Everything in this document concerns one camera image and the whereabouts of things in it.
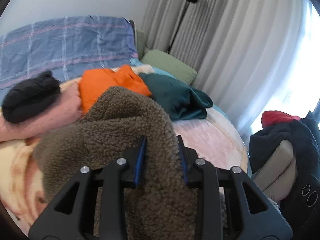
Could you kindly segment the brown sherpa fleece jacket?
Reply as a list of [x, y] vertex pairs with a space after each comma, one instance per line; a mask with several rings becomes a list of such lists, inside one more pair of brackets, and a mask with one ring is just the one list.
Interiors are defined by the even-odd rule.
[[147, 139], [141, 187], [124, 193], [129, 239], [193, 239], [197, 191], [183, 180], [171, 120], [151, 98], [115, 86], [77, 122], [44, 134], [33, 151], [46, 201], [80, 167], [101, 168]]

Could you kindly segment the dark clothes pile on chair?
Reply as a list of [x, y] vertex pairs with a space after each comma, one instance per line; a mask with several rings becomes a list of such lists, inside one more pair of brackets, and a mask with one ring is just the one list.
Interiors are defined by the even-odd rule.
[[298, 176], [289, 195], [277, 202], [293, 230], [319, 222], [319, 128], [312, 113], [305, 118], [268, 126], [251, 135], [249, 161], [254, 175], [281, 141], [291, 142]]

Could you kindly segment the pink cream plush blanket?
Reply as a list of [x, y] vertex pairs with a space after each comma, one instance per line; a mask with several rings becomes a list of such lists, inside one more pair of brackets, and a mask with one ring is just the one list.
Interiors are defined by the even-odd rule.
[[[204, 119], [179, 120], [174, 131], [185, 146], [220, 168], [247, 168], [247, 148], [228, 117], [217, 106]], [[23, 233], [45, 207], [42, 172], [32, 158], [39, 136], [1, 142], [1, 202]]]

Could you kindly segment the red garment on chair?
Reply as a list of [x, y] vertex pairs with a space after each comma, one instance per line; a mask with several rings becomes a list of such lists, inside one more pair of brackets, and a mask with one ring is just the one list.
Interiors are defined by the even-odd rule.
[[279, 123], [289, 123], [292, 120], [299, 121], [301, 118], [295, 115], [289, 115], [281, 111], [264, 111], [261, 115], [261, 125], [263, 128]]

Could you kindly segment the pink quilted jacket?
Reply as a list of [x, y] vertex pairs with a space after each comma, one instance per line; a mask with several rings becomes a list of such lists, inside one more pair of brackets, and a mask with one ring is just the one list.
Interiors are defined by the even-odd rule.
[[74, 123], [81, 118], [79, 80], [77, 78], [63, 83], [60, 86], [62, 93], [56, 102], [33, 118], [12, 124], [1, 116], [1, 142], [32, 138], [52, 129]]

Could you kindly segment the black puffer jacket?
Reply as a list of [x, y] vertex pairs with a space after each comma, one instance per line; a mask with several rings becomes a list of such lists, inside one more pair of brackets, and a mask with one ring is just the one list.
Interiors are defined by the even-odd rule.
[[3, 117], [13, 124], [33, 118], [55, 103], [60, 94], [60, 81], [51, 71], [43, 72], [8, 91], [2, 103]]

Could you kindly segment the dark green velvet garment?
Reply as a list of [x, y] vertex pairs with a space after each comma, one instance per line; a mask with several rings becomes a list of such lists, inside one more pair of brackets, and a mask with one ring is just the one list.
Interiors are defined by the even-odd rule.
[[140, 77], [156, 101], [172, 121], [204, 119], [212, 99], [203, 91], [166, 75], [141, 73]]

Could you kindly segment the orange puffer jacket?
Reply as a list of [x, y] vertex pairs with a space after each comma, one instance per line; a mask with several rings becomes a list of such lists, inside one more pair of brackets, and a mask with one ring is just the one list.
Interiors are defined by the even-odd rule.
[[97, 99], [113, 86], [121, 86], [135, 93], [151, 96], [147, 85], [129, 65], [123, 65], [117, 70], [90, 69], [84, 71], [78, 85], [83, 112], [86, 114]]

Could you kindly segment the blue plaid bed sheet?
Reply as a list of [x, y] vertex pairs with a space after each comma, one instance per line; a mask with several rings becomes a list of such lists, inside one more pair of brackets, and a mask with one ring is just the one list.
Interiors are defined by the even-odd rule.
[[63, 17], [1, 36], [1, 98], [16, 84], [50, 71], [60, 82], [95, 68], [138, 61], [135, 28], [123, 17]]

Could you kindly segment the green pillow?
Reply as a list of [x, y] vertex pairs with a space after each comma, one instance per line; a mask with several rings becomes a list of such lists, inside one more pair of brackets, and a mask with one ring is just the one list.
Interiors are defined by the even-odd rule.
[[191, 85], [197, 77], [193, 68], [160, 50], [148, 51], [140, 61], [150, 65], [156, 74], [174, 77], [186, 85]]

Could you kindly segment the white pleated curtain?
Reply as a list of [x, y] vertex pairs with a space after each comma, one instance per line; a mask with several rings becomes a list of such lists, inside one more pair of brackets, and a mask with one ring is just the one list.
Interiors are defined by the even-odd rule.
[[[150, 0], [146, 49], [167, 53], [185, 0]], [[319, 7], [311, 0], [199, 0], [190, 4], [169, 55], [197, 71], [207, 93], [243, 138], [267, 109], [304, 115], [316, 99], [308, 72], [319, 73]]]

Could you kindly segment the black floor lamp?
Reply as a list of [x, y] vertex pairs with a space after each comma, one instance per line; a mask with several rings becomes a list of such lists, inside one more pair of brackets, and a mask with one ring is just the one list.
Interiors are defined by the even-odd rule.
[[182, 10], [182, 13], [181, 13], [181, 16], [180, 16], [180, 19], [179, 19], [177, 28], [176, 28], [176, 30], [175, 30], [174, 36], [173, 36], [172, 41], [170, 42], [170, 44], [169, 44], [169, 46], [168, 46], [168, 49], [167, 49], [167, 53], [168, 53], [168, 54], [169, 54], [169, 53], [171, 52], [171, 50], [172, 50], [172, 46], [173, 46], [173, 44], [174, 44], [174, 42], [175, 42], [175, 40], [176, 40], [176, 37], [177, 37], [177, 35], [178, 35], [178, 32], [179, 32], [180, 28], [181, 28], [183, 19], [184, 19], [184, 17], [185, 17], [185, 14], [186, 14], [188, 8], [189, 8], [189, 5], [190, 5], [190, 4], [196, 4], [198, 1], [199, 1], [199, 0], [185, 0], [186, 4], [185, 4], [184, 7], [183, 7], [183, 10]]

